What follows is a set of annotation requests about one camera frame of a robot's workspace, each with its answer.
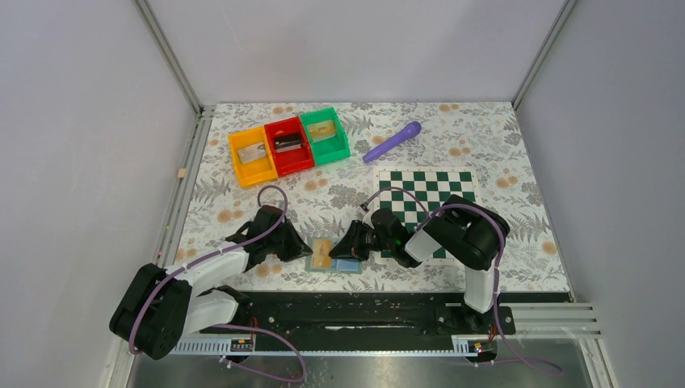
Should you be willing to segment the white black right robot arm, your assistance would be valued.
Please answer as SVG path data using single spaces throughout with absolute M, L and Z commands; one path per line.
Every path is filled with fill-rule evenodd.
M 465 326 L 482 333 L 495 322 L 494 267 L 509 232 L 506 220 L 495 212 L 451 194 L 414 231 L 391 209 L 367 213 L 364 219 L 352 221 L 329 257 L 364 261 L 371 253 L 381 252 L 404 268 L 416 268 L 436 251 L 444 250 L 465 268 Z

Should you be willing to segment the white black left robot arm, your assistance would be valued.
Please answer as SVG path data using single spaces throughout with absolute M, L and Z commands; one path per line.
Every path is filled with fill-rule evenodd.
M 251 270 L 269 255 L 288 262 L 312 252 L 281 209 L 263 205 L 253 220 L 199 263 L 141 267 L 109 330 L 154 360 L 169 354 L 183 336 L 215 325 L 243 331 L 250 324 L 250 299 L 224 280 Z

